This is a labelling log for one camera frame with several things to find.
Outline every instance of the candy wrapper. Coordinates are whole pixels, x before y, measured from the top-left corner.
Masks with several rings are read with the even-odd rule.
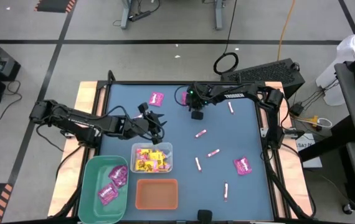
[[[102,188],[97,195],[103,205],[108,205],[108,203],[117,198],[118,191],[112,183],[109,183]]]
[[[150,100],[148,101],[149,105],[153,106],[161,106],[163,104],[164,94],[153,92],[151,94]]]
[[[233,163],[239,175],[246,175],[252,172],[252,168],[248,162],[248,159],[245,156],[241,159],[233,160]]]
[[[126,165],[116,166],[111,170],[108,177],[114,182],[116,187],[121,188],[128,180],[128,167]]]

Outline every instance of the black cable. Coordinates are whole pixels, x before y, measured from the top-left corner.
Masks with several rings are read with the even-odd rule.
[[[300,105],[302,105],[302,103],[308,102],[303,105],[303,109],[307,110],[309,109],[309,107],[316,102],[318,99],[320,99],[320,97],[323,96],[323,94],[328,91],[329,89],[331,89],[332,87],[337,86],[339,83],[335,83],[335,81],[337,81],[338,79],[335,78],[329,85],[327,85],[325,88],[322,88],[321,90],[317,90],[315,91],[312,95],[310,95],[309,97],[307,97],[307,99],[302,100],[299,102]]]
[[[295,94],[294,94],[294,100],[293,100],[293,103],[292,103],[293,105],[295,105],[295,99],[296,99],[296,92],[295,92]],[[296,128],[296,120],[293,119],[293,122],[294,122],[294,127],[295,127],[295,129],[297,129],[297,128]],[[323,135],[321,135],[321,134],[318,134],[318,133],[316,133],[316,132],[314,132],[314,131],[308,129],[303,123],[301,123],[301,124],[303,125],[303,127],[305,127],[305,129],[306,129],[307,131],[309,131],[309,132],[311,132],[311,133],[313,133],[313,134],[319,135],[319,136],[321,136],[321,137],[323,137],[323,138],[326,138],[326,136],[323,136]],[[310,139],[310,138],[306,137],[305,135],[303,135],[303,137],[307,138],[307,139],[310,140],[310,141],[316,141],[316,139]]]
[[[181,88],[183,88],[183,87],[185,87],[185,86],[189,86],[189,85],[183,85],[183,86],[177,87],[176,90],[175,90],[175,94],[174,94],[175,102],[176,102],[177,104],[181,105],[181,106],[187,106],[187,105],[184,105],[184,104],[180,103],[180,102],[178,101],[178,99],[176,98],[176,94],[178,93],[178,91],[179,91]]]
[[[142,1],[142,0],[138,0],[138,12],[139,12],[140,14],[143,13],[143,12],[141,11],[141,1]],[[153,13],[153,12],[157,11],[160,6],[161,6],[161,0],[158,0],[158,5],[157,5],[157,7],[156,7],[154,10],[150,11],[150,13]]]
[[[312,171],[312,170],[308,170],[308,169],[305,169],[305,170],[306,170],[306,171],[309,171],[309,172],[312,172],[312,173],[314,173],[314,174],[320,176],[320,177],[323,178],[324,180],[327,180],[327,182],[329,182],[332,186],[334,186],[335,189],[336,189],[346,200],[348,200],[348,201],[351,203],[351,205],[355,206],[355,203],[354,203],[348,196],[346,196],[344,193],[342,193],[342,191],[337,187],[337,185],[336,185],[333,181],[331,181],[330,179],[328,179],[327,177],[325,177],[325,176],[322,175],[322,174],[317,174],[316,172],[314,172],[314,171]]]
[[[64,152],[64,150],[62,150],[61,148],[59,148],[58,146],[56,146],[56,145],[55,145],[54,143],[52,143],[47,137],[43,136],[43,134],[41,134],[41,133],[39,132],[39,128],[42,127],[43,125],[45,125],[45,124],[40,124],[40,125],[38,125],[38,127],[36,127],[36,133],[37,133],[40,137],[44,138],[49,144],[51,144],[52,146],[56,147],[58,150]]]
[[[115,20],[115,21],[113,22],[113,26],[117,26],[117,27],[120,27],[120,26],[121,26],[121,24],[120,24],[120,25],[115,25],[115,22],[121,22],[120,19]]]
[[[69,158],[71,157],[72,155],[74,155],[76,152],[79,151],[79,149],[81,148],[81,146],[79,146],[78,148],[76,148],[74,151],[72,151],[69,155],[67,155],[62,161],[61,163],[59,164],[58,168],[57,168],[57,171],[55,173],[55,179],[57,180],[57,176],[59,175],[59,171],[60,171],[60,168],[63,166],[64,162]]]
[[[17,87],[17,89],[16,89],[15,91],[12,91],[12,90],[10,90],[10,84],[12,84],[12,83],[14,83],[14,82],[18,83],[18,87]],[[17,103],[18,101],[20,101],[20,100],[22,99],[22,95],[21,95],[20,93],[18,93],[18,91],[20,90],[20,86],[21,86],[21,82],[18,81],[18,80],[14,80],[14,81],[9,82],[9,83],[7,84],[7,90],[8,90],[9,92],[11,92],[11,93],[4,93],[4,95],[8,95],[8,96],[18,95],[18,96],[20,96],[20,97],[19,97],[18,99],[14,100],[13,102],[11,102],[10,104],[8,104],[8,106],[6,107],[6,109],[4,109],[4,111],[1,113],[0,120],[2,120],[2,118],[3,118],[4,114],[5,114],[5,112],[7,111],[7,109],[9,109],[9,107],[10,107],[11,105],[13,105],[14,103]]]
[[[284,127],[283,127],[283,122],[287,119],[288,115],[290,114],[290,103],[288,102],[288,99],[285,98],[285,96],[284,96],[284,100],[285,100],[285,102],[287,103],[287,114],[285,115],[285,117],[284,117],[283,120],[281,121],[280,127],[282,127],[283,129],[286,129],[286,130],[287,130],[287,128],[284,128]]]
[[[263,160],[263,161],[265,161],[265,162],[270,162],[271,159],[273,159],[274,151],[272,150],[272,155],[271,155],[269,158],[267,158],[267,160],[265,160],[265,159],[263,158],[263,152],[261,152],[259,156],[260,156],[260,159],[261,159],[261,160]]]
[[[332,87],[335,87],[337,86],[339,83],[335,83],[334,85],[332,86],[327,86],[326,88],[323,89],[323,91],[319,94],[319,96],[316,98],[316,99],[313,99],[311,101],[309,101],[305,106],[304,106],[304,110],[307,110],[309,109],[309,107],[314,103],[316,102],[318,99],[320,99],[320,97],[323,96],[323,94],[326,93],[326,91],[328,91],[329,89],[331,89]]]
[[[234,52],[226,53],[227,47],[229,46],[230,34],[231,34],[231,32],[232,32],[232,26],[233,26],[233,21],[234,21],[234,14],[235,14],[235,7],[236,7],[236,5],[237,5],[237,0],[235,0],[235,2],[234,2],[233,15],[232,15],[232,20],[231,20],[231,22],[230,22],[229,35],[227,36],[227,43],[226,43],[225,51],[223,52],[223,54],[222,54],[222,55],[215,61],[215,63],[214,63],[214,72],[215,72],[216,74],[218,74],[218,75],[223,75],[223,74],[225,74],[225,73],[227,73],[227,72],[233,72],[233,71],[237,68],[237,66],[239,65],[239,56],[238,56],[236,53],[234,53]],[[229,55],[231,55],[231,56],[234,57],[234,59],[235,59],[234,65],[233,65],[231,68],[229,68],[228,70],[224,71],[224,72],[218,71],[218,70],[217,70],[217,64],[218,64],[224,57],[229,56]]]
[[[288,148],[289,150],[291,150],[292,152],[294,152],[294,154],[296,154],[296,155],[298,156],[298,158],[300,159],[300,162],[301,162],[302,170],[304,170],[304,168],[303,168],[303,162],[302,162],[302,158],[301,158],[300,154],[299,154],[296,150],[294,150],[291,146],[289,146],[289,145],[286,145],[286,144],[282,143],[282,146],[285,146],[286,148]],[[315,217],[316,211],[317,211],[317,209],[316,209],[316,204],[315,204],[315,201],[313,200],[312,195],[310,194],[309,187],[308,187],[308,184],[306,183],[306,181],[305,181],[305,184],[306,184],[306,189],[307,189],[307,191],[308,191],[308,195],[309,195],[310,201],[311,201],[311,203],[313,204],[313,206],[312,206],[312,207],[313,207],[313,212],[312,212],[312,214],[310,215],[310,217],[313,218],[313,217]]]

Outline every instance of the blue table surface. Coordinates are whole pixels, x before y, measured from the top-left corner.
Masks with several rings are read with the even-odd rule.
[[[173,145],[173,169],[167,174],[136,174],[130,172],[128,203],[122,220],[197,220],[197,211],[211,210],[214,221],[273,220],[265,166],[260,158],[261,144],[255,105],[251,100],[232,100],[234,114],[227,101],[209,105],[203,110],[204,119],[191,119],[187,107],[174,100],[175,85],[120,85],[111,86],[108,109],[122,105],[131,117],[139,115],[138,105],[147,102],[154,91],[164,93],[161,107],[149,106],[155,113],[165,114],[163,142]],[[177,93],[180,101],[181,88]],[[121,115],[116,110],[112,114]],[[194,136],[207,133],[199,139]],[[101,156],[122,156],[128,162],[131,147],[137,142],[149,142],[140,137],[130,140],[103,137]],[[215,149],[220,153],[206,155]],[[252,173],[239,176],[233,160],[247,157]],[[196,166],[199,158],[202,172]],[[139,179],[176,179],[179,186],[179,206],[176,210],[138,210],[135,207],[136,183]],[[224,182],[229,184],[229,197],[224,202]]]

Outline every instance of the cable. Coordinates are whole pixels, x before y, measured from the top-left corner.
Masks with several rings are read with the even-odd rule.
[[[12,83],[14,83],[14,82],[18,83],[18,87],[17,87],[17,89],[16,89],[15,91],[12,91],[12,90],[10,90],[10,84],[12,84]],[[8,95],[8,96],[18,95],[18,96],[20,96],[20,97],[19,97],[18,99],[14,100],[13,102],[11,102],[10,104],[8,104],[8,106],[6,107],[6,109],[4,109],[4,111],[1,113],[0,120],[2,120],[2,118],[3,118],[4,114],[5,114],[5,112],[7,111],[7,109],[9,109],[9,107],[10,107],[11,105],[13,105],[14,103],[17,103],[18,101],[20,101],[20,100],[22,99],[22,95],[21,95],[20,93],[18,93],[18,91],[19,91],[19,89],[20,89],[20,86],[21,86],[21,82],[18,81],[18,80],[14,80],[14,81],[12,81],[12,82],[9,82],[9,84],[7,84],[7,90],[8,90],[9,92],[11,92],[11,93],[4,93],[4,94],[5,94],[5,95]]]
[[[263,161],[265,161],[265,162],[270,162],[271,159],[273,159],[274,151],[272,150],[272,155],[271,155],[269,158],[267,158],[267,160],[265,160],[265,159],[263,158],[263,152],[261,152],[259,156],[260,156],[260,159],[261,159],[261,160],[263,160]]]
[[[141,11],[141,2],[142,2],[142,0],[138,0],[138,12],[139,12],[139,14],[142,14],[142,13],[143,13],[143,12]],[[150,12],[153,13],[153,12],[157,11],[160,6],[161,6],[161,0],[158,0],[158,5],[157,5],[157,7],[156,7],[154,10],[150,11]]]
[[[349,199],[348,196],[346,196],[345,194],[342,193],[342,191],[337,187],[337,185],[331,181],[330,179],[328,179],[327,177],[325,177],[324,175],[322,174],[317,174],[316,172],[312,171],[312,170],[308,170],[308,169],[305,169],[306,171],[309,171],[309,172],[312,172],[318,176],[320,176],[321,178],[323,178],[324,180],[327,180],[327,182],[329,182],[346,200],[350,201],[351,202],[351,205],[355,206],[355,203]]]
[[[302,105],[302,103],[307,102],[307,101],[309,100],[305,105],[303,105],[303,107],[304,107],[303,109],[304,109],[304,110],[309,109],[309,107],[310,107],[314,102],[316,102],[320,97],[323,96],[323,93],[325,93],[326,91],[330,90],[331,88],[337,86],[337,85],[339,84],[339,83],[335,83],[335,81],[337,81],[337,80],[338,80],[338,79],[335,78],[335,79],[333,80],[333,82],[331,82],[331,83],[330,83],[328,86],[326,86],[325,88],[322,88],[321,90],[315,91],[312,95],[310,95],[309,97],[307,97],[307,99],[305,99],[305,100],[303,100],[303,101],[300,101],[299,103]]]
[[[59,148],[58,146],[56,146],[56,145],[55,145],[54,143],[52,143],[47,137],[43,136],[43,135],[39,132],[39,128],[42,127],[43,125],[45,125],[45,124],[40,124],[40,125],[38,125],[38,127],[36,127],[36,133],[37,133],[40,137],[44,138],[49,144],[51,144],[52,146],[56,147],[58,150],[64,152],[64,150],[62,150],[61,148]]]
[[[294,119],[296,119],[297,121],[300,121],[300,122],[305,122],[305,123],[309,123],[309,124],[315,124],[315,125],[323,127],[323,128],[331,128],[333,126],[333,123],[327,118],[318,118],[317,119],[317,123],[314,123],[314,122],[311,122],[311,121],[307,121],[307,120],[301,119],[299,117],[295,117]],[[329,125],[320,124],[319,121],[327,121],[329,123]]]
[[[285,117],[284,117],[283,120],[281,121],[280,126],[281,126],[283,129],[286,129],[286,130],[287,130],[287,128],[284,128],[284,127],[283,127],[283,122],[287,119],[288,115],[290,114],[290,103],[288,102],[288,99],[285,98],[285,96],[284,96],[284,100],[285,100],[285,102],[287,103],[287,114],[285,115]]]
[[[69,155],[67,155],[62,161],[61,163],[59,164],[58,168],[57,168],[57,171],[55,173],[55,179],[57,180],[57,176],[59,175],[59,171],[60,171],[60,168],[63,166],[64,162],[69,158],[71,157],[72,155],[74,155],[76,152],[79,151],[79,149],[81,148],[81,146],[79,146],[78,148],[76,148],[74,151],[72,151]]]
[[[234,52],[226,53],[227,47],[229,46],[230,34],[231,34],[231,32],[232,32],[233,21],[234,21],[234,14],[235,14],[235,7],[236,7],[236,6],[237,6],[237,0],[235,0],[235,2],[234,2],[233,15],[232,15],[232,20],[231,20],[231,22],[230,22],[229,35],[227,36],[227,43],[226,43],[225,51],[223,52],[223,54],[222,54],[222,55],[215,61],[215,63],[214,63],[214,72],[215,72],[216,74],[218,74],[218,75],[223,75],[223,74],[225,74],[225,73],[227,73],[227,72],[233,72],[233,71],[237,68],[237,66],[239,65],[239,56],[238,56],[236,53],[234,53]],[[228,70],[224,71],[224,72],[218,71],[218,70],[217,70],[217,64],[218,64],[224,57],[229,56],[229,55],[231,55],[231,56],[234,57],[234,59],[235,59],[234,65],[233,65],[231,68],[229,68]]]
[[[175,96],[175,102],[176,102],[177,104],[181,105],[181,106],[187,106],[187,105],[184,105],[184,104],[180,103],[180,102],[178,101],[178,99],[176,98],[176,94],[178,93],[178,90],[179,90],[179,89],[181,89],[181,88],[183,88],[183,87],[185,87],[185,86],[189,86],[189,85],[183,85],[183,86],[177,87],[176,90],[175,90],[175,94],[174,94],[174,96]]]
[[[113,22],[113,26],[117,26],[117,27],[121,26],[121,23],[120,23],[120,25],[115,25],[115,22],[121,22],[120,19],[115,20],[115,21]]]
[[[302,158],[301,158],[300,154],[298,153],[298,151],[296,151],[296,150],[293,149],[291,146],[286,145],[286,144],[284,144],[284,143],[282,143],[282,146],[285,146],[287,149],[291,150],[292,152],[294,152],[294,154],[296,154],[296,155],[298,156],[298,158],[300,159],[300,162],[301,162],[302,170],[304,170],[305,168],[303,168]],[[310,201],[311,201],[311,203],[312,203],[312,207],[313,207],[313,212],[312,212],[312,214],[310,215],[310,217],[313,218],[313,217],[315,217],[316,212],[317,212],[316,204],[315,204],[315,201],[313,200],[312,195],[310,194],[309,187],[308,187],[308,184],[306,183],[306,181],[305,181],[305,184],[306,184],[306,189],[307,189],[307,191],[308,191],[308,195],[309,195]]]
[[[285,24],[284,24],[284,27],[283,27],[283,30],[282,30],[282,35],[280,36],[280,41],[278,42],[277,60],[280,59],[280,50],[281,50],[281,47],[282,47],[282,42],[283,42],[285,29],[287,27],[288,21],[290,20],[292,10],[294,9],[294,5],[295,5],[295,0],[292,0],[292,5],[291,5],[291,8],[290,8],[290,11],[288,12],[287,20],[285,21]]]

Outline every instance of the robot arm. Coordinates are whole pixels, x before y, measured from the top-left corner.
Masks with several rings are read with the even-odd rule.
[[[113,110],[121,108],[124,116],[108,116]],[[131,139],[135,136],[151,140],[153,144],[162,142],[162,126],[159,117],[163,114],[147,112],[147,103],[139,107],[142,118],[131,119],[122,106],[117,106],[104,116],[95,116],[79,110],[71,109],[54,100],[44,100],[35,103],[29,119],[35,124],[56,126],[61,130],[74,134],[79,144],[85,147],[98,147],[101,134],[119,139]]]
[[[266,93],[266,98],[260,99],[260,93]],[[268,118],[266,143],[270,147],[280,148],[284,138],[283,128],[278,123],[278,112],[284,99],[284,94],[280,90],[257,84],[226,87],[193,83],[187,88],[186,104],[189,106],[189,111],[194,110],[191,113],[192,119],[202,119],[204,115],[201,109],[206,105],[210,103],[216,105],[224,100],[239,98],[249,98],[266,111]]]
[[[266,97],[259,98],[258,95],[260,93],[266,93]],[[192,119],[202,119],[203,113],[201,112],[201,109],[209,103],[216,105],[226,99],[230,100],[238,98],[249,98],[266,112],[268,118],[268,131],[265,137],[262,138],[262,153],[263,157],[267,158],[268,149],[271,149],[272,152],[279,149],[284,139],[283,128],[278,123],[278,112],[284,99],[282,92],[269,86],[261,86],[257,84],[243,84],[234,87],[225,87],[220,85],[200,85],[193,83],[187,88],[186,104],[189,106],[189,111],[192,109],[194,110],[191,113]],[[305,212],[303,212],[295,202],[294,198],[280,182],[270,161],[265,160],[265,165],[266,171],[269,174],[268,177],[279,189],[283,198],[292,208],[295,215],[298,218],[310,218]]]

